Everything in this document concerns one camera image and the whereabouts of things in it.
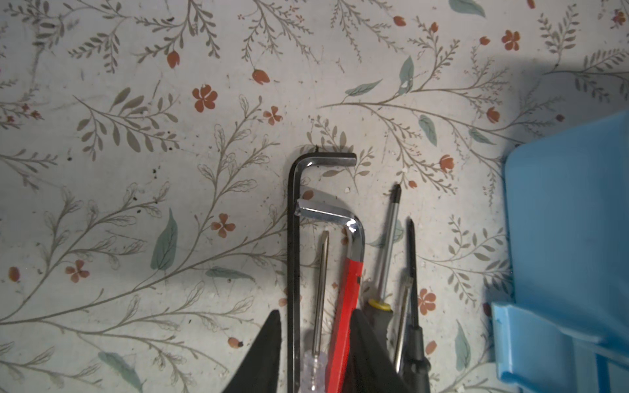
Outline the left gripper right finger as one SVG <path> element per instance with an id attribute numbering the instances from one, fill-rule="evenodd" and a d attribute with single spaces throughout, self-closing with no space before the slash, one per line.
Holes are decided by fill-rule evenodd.
<path id="1" fill-rule="evenodd" d="M 350 334 L 342 392 L 410 392 L 360 309 L 352 312 Z"/>

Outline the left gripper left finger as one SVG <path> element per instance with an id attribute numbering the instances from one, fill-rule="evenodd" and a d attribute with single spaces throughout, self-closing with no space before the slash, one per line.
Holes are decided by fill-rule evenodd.
<path id="1" fill-rule="evenodd" d="M 280 312 L 270 312 L 224 393 L 275 393 L 281 360 Z"/>

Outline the light blue plastic tool box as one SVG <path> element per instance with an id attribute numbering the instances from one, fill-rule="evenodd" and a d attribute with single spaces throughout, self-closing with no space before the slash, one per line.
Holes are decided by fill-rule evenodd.
<path id="1" fill-rule="evenodd" d="M 514 301 L 491 306 L 499 380 L 627 391 L 627 112 L 514 149 L 505 207 Z"/>

